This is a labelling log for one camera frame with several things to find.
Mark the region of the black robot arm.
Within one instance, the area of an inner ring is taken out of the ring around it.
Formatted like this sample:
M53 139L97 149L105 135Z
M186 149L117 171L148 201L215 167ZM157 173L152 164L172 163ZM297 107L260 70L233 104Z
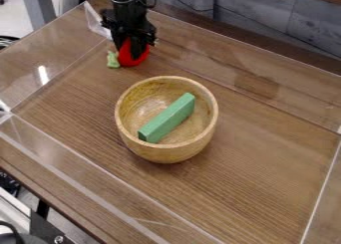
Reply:
M129 57L138 61L156 44L157 27L150 22L149 10L156 7L149 0L112 0L113 8L101 11L102 26L112 32L120 51L128 50Z

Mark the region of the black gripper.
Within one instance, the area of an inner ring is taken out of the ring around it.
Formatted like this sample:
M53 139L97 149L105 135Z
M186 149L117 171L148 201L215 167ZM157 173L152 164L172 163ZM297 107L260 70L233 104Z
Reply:
M112 31L117 49L121 50L125 42L132 38L132 55L138 60L148 52L149 44L153 46L157 40L157 27L149 21L148 16L133 17L128 15L120 18L114 9L101 11L102 26Z

